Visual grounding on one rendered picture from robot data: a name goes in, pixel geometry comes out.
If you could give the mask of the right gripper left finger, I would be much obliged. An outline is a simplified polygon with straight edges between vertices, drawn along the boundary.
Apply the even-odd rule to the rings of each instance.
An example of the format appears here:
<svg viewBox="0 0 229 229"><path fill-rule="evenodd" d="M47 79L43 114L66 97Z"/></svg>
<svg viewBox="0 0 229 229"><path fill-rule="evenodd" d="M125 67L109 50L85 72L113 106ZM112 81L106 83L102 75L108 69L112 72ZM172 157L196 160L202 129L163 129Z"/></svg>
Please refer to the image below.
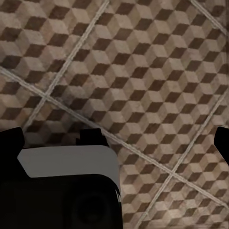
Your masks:
<svg viewBox="0 0 229 229"><path fill-rule="evenodd" d="M20 127L0 132L0 184L25 145Z"/></svg>

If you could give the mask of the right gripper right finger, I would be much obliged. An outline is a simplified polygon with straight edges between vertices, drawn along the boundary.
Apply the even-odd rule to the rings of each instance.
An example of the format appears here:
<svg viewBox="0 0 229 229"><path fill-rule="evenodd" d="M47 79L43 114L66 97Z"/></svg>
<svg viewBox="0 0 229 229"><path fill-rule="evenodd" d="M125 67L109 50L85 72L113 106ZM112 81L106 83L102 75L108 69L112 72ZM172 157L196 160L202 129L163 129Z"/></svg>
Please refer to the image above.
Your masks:
<svg viewBox="0 0 229 229"><path fill-rule="evenodd" d="M224 127L218 127L214 144L229 165L229 129Z"/></svg>

